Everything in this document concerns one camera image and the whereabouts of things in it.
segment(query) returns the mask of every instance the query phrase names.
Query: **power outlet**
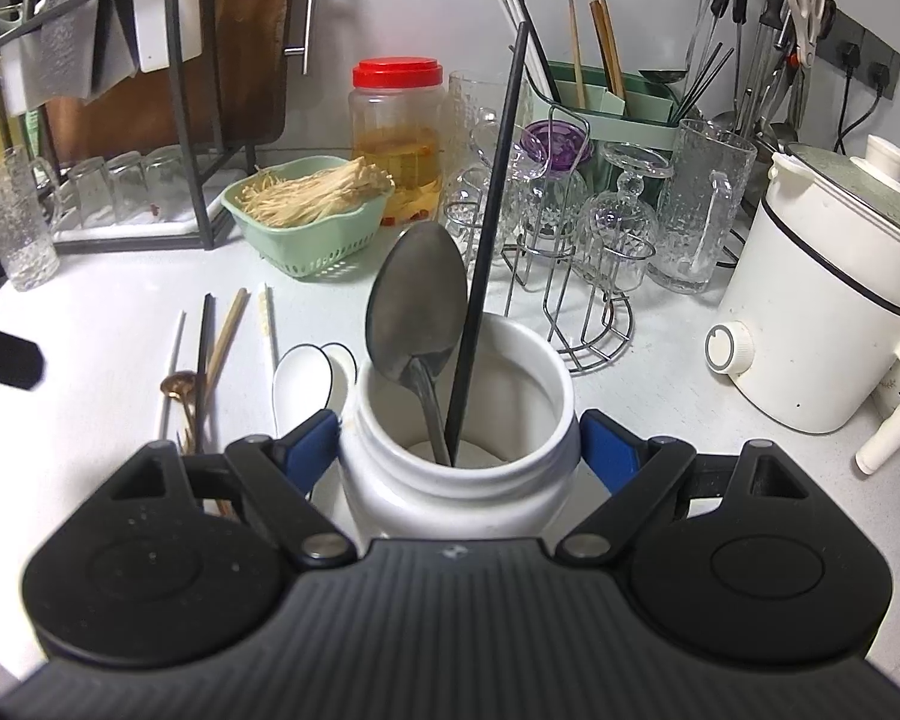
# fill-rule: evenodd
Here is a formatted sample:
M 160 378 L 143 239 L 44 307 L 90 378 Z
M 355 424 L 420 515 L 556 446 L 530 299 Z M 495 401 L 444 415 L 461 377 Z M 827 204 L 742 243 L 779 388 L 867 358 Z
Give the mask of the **power outlet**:
M 883 95 L 888 100 L 892 100 L 896 81 L 900 78 L 900 54 L 863 25 L 855 22 L 844 11 L 838 9 L 830 34 L 817 45 L 817 57 L 842 71 L 844 68 L 840 53 L 842 46 L 846 43 L 855 43 L 860 47 L 860 66 L 854 71 L 853 77 L 861 84 L 876 90 L 876 84 L 869 73 L 869 67 L 874 62 L 890 68 L 890 83 L 883 90 Z

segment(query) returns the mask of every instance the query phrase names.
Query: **ribbed black surface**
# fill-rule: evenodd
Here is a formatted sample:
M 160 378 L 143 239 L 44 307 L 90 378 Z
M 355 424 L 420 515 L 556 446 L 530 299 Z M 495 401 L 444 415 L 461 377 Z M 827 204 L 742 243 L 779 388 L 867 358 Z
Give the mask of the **ribbed black surface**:
M 1 702 L 34 720 L 900 718 L 864 661 L 757 674 L 648 631 L 609 576 L 536 541 L 377 542 L 304 576 L 271 622 L 148 674 L 54 661 Z

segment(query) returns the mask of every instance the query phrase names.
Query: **brown cutting board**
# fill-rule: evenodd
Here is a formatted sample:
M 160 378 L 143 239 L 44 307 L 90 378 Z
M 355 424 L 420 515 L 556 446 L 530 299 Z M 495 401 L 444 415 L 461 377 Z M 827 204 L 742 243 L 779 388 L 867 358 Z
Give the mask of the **brown cutting board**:
M 216 1 L 224 141 L 275 141 L 283 132 L 285 116 L 288 0 Z M 207 57 L 204 45 L 203 53 L 183 66 L 195 143 L 213 140 Z M 62 163 L 134 149 L 146 153 L 179 142 L 167 70 L 138 73 L 93 103 L 50 100 L 47 113 Z

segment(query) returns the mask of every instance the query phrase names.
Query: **white countertop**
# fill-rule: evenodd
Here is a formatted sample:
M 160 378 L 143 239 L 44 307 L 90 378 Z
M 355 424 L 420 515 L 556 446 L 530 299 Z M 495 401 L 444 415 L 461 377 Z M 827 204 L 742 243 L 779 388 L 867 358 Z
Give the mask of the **white countertop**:
M 378 235 L 345 268 L 310 281 L 281 274 L 237 238 L 210 252 L 65 257 L 42 287 L 0 290 L 0 330 L 35 341 L 47 361 L 35 391 L 0 386 L 0 663 L 8 671 L 21 677 L 43 661 L 20 603 L 26 560 L 155 436 L 158 385 L 178 312 L 187 312 L 180 367 L 196 367 L 204 293 L 216 295 L 218 330 L 237 289 L 253 292 L 262 281 L 274 290 L 281 352 L 302 341 L 342 341 L 362 360 L 365 303 L 391 240 Z M 502 312 L 505 272 L 493 271 L 490 311 Z M 710 373 L 701 348 L 726 280 L 721 272 L 708 293 L 687 298 L 648 279 L 634 294 L 635 333 L 626 353 L 575 379 L 578 413 L 600 408 L 637 435 L 678 436 L 708 453 L 736 454 L 753 437 L 779 443 L 890 562 L 893 602 L 869 657 L 900 683 L 900 452 L 865 479 L 852 456 L 878 424 L 869 402 L 837 433 L 807 436 L 776 424 Z M 567 299 L 567 317 L 579 322 L 581 291 L 570 290 Z M 511 317 L 540 327 L 539 305 L 539 293 L 518 293 Z M 263 371 L 250 303 L 218 383 L 208 448 L 272 433 Z

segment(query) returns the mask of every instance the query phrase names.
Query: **black power cord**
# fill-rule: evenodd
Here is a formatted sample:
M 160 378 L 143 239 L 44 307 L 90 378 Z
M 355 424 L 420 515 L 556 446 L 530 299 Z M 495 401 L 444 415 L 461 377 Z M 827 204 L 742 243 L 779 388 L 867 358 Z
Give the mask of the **black power cord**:
M 860 66 L 860 47 L 857 46 L 856 43 L 843 43 L 840 46 L 840 60 L 846 78 L 844 83 L 844 102 L 840 106 L 840 122 L 837 123 L 837 142 L 833 145 L 833 151 L 838 151 L 844 146 L 840 133 L 844 131 L 844 122 L 847 118 L 847 100 L 850 98 L 850 81 L 852 81 L 853 74 Z
M 876 110 L 876 106 L 879 105 L 880 100 L 883 98 L 883 91 L 890 84 L 890 68 L 880 62 L 874 62 L 869 66 L 869 78 L 871 79 L 872 84 L 876 87 L 876 97 L 874 98 L 874 104 L 872 104 L 868 111 L 857 119 L 856 122 L 850 124 L 847 129 L 841 129 L 840 134 L 837 137 L 837 146 L 840 146 L 841 153 L 847 153 L 847 150 L 844 148 L 844 138 L 850 134 L 850 130 L 856 129 L 863 122 L 866 122 L 874 111 Z

